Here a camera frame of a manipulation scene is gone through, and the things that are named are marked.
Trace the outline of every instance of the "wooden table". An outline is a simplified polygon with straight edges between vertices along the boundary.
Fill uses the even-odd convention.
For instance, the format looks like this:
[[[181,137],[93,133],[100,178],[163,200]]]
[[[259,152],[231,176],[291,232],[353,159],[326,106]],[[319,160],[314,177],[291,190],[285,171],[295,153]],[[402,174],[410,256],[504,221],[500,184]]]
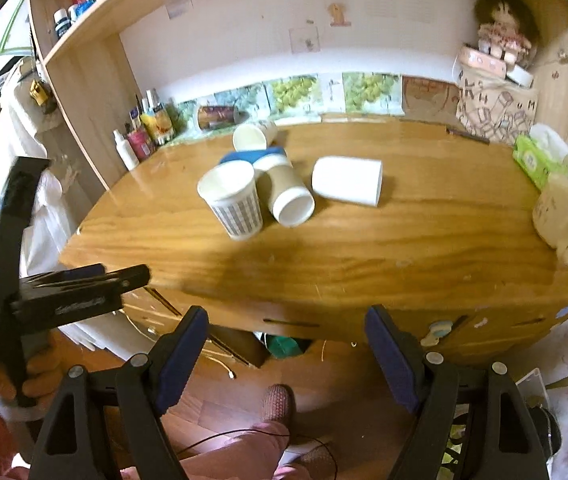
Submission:
[[[196,192],[232,150],[221,137],[160,150],[127,174],[62,261],[147,264],[176,310],[200,304],[212,322],[244,330],[363,341],[376,303],[418,338],[451,320],[435,349],[458,362],[530,343],[560,322],[568,267],[533,228],[538,191],[510,148],[401,121],[295,126],[280,143],[307,184],[321,156],[383,160],[379,207],[317,198],[304,225],[286,229],[265,213],[263,232],[232,241]]]

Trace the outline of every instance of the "doll hair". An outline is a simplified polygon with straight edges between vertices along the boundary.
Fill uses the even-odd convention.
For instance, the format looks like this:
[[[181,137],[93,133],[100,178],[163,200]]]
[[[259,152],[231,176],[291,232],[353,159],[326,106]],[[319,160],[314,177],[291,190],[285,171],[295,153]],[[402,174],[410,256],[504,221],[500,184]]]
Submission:
[[[504,2],[509,5],[510,13],[520,24],[520,33],[533,45],[539,41],[539,29],[535,17],[522,0],[477,0],[475,3],[475,19],[479,25],[493,23],[493,11]]]

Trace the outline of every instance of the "checkered paper cup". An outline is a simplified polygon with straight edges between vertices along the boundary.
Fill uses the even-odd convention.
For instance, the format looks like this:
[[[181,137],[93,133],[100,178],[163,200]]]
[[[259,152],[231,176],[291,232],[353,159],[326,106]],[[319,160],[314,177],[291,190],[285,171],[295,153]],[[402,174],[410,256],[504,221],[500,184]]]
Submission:
[[[206,201],[233,240],[246,240],[262,230],[262,213],[250,162],[233,160],[214,167],[198,183]]]

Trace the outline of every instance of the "white bottle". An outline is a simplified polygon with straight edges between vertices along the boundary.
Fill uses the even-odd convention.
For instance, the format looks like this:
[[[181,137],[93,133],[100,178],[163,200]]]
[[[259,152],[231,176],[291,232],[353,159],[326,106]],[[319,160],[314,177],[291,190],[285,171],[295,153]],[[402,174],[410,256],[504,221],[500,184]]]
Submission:
[[[113,130],[113,135],[115,136],[115,145],[117,146],[118,153],[122,158],[122,162],[124,162],[124,166],[126,166],[127,170],[133,170],[139,166],[139,160],[133,151],[133,148],[130,146],[128,140],[124,138],[122,134],[120,134],[119,130]]]

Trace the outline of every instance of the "pink pants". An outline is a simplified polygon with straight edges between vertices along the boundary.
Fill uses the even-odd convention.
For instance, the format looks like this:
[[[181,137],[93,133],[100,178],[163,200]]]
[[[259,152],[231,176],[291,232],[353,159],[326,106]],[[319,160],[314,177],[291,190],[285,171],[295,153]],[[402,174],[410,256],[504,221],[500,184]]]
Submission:
[[[253,430],[277,433],[243,433],[215,451],[209,451],[181,461],[190,477],[210,480],[311,480],[307,469],[301,465],[278,467],[288,446],[288,430],[278,422],[261,422]]]

